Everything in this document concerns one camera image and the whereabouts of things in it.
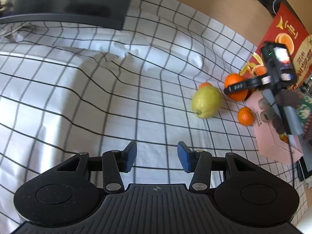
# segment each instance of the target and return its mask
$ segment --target yellow pear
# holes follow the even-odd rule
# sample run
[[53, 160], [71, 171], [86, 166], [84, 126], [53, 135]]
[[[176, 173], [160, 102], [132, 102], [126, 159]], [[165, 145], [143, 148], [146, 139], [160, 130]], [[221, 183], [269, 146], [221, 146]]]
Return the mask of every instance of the yellow pear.
[[216, 87], [205, 86], [194, 94], [191, 108], [197, 117], [207, 119], [219, 110], [221, 99], [221, 93]]

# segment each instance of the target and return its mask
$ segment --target crosshair marking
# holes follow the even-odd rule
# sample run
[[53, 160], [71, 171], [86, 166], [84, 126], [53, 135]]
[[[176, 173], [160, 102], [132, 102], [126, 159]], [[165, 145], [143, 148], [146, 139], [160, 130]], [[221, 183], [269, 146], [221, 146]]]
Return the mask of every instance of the crosshair marking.
[[158, 192], [158, 191], [161, 190], [162, 188], [160, 188], [160, 187], [153, 187], [152, 189], [155, 190], [156, 192]]

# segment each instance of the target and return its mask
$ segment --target ribbed black surface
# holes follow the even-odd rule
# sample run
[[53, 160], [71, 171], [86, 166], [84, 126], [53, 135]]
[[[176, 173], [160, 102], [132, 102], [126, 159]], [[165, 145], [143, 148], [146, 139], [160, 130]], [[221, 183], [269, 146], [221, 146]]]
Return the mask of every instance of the ribbed black surface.
[[108, 195], [89, 218], [59, 228], [21, 225], [15, 234], [137, 234], [137, 233], [300, 233], [291, 224], [272, 228], [246, 227], [222, 216], [209, 197], [190, 193], [184, 185], [131, 184]]

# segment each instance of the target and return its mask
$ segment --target mandarin orange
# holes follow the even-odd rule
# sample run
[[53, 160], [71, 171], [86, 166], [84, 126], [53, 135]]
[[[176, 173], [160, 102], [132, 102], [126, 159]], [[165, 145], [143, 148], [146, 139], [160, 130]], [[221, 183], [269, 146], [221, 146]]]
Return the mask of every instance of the mandarin orange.
[[201, 83], [198, 87], [198, 89], [204, 87], [204, 86], [211, 86], [211, 83], [205, 82], [205, 83]]
[[[229, 85], [241, 82], [243, 80], [244, 78], [240, 74], [229, 74], [224, 80], [224, 88], [228, 87]], [[247, 97], [247, 94], [248, 90], [242, 90], [229, 94], [228, 97], [234, 101], [243, 101]]]
[[250, 108], [243, 107], [237, 113], [237, 119], [240, 124], [244, 126], [249, 126], [254, 121], [254, 116]]

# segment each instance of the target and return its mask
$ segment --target pink box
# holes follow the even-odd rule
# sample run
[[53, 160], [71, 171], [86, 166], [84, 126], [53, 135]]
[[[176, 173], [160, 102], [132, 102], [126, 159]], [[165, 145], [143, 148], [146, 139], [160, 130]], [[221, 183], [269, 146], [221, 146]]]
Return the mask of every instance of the pink box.
[[[246, 100], [246, 105], [255, 115], [253, 128], [255, 130], [259, 153], [277, 162], [291, 165], [288, 144], [280, 139], [278, 133], [272, 125], [272, 122], [265, 123], [260, 120], [260, 113], [262, 110], [258, 106], [258, 101], [261, 98], [263, 98], [262, 93], [257, 90]], [[297, 148], [291, 147], [291, 153], [293, 155], [294, 162], [296, 162], [303, 156], [303, 153], [298, 136], [294, 135], [293, 137]]]

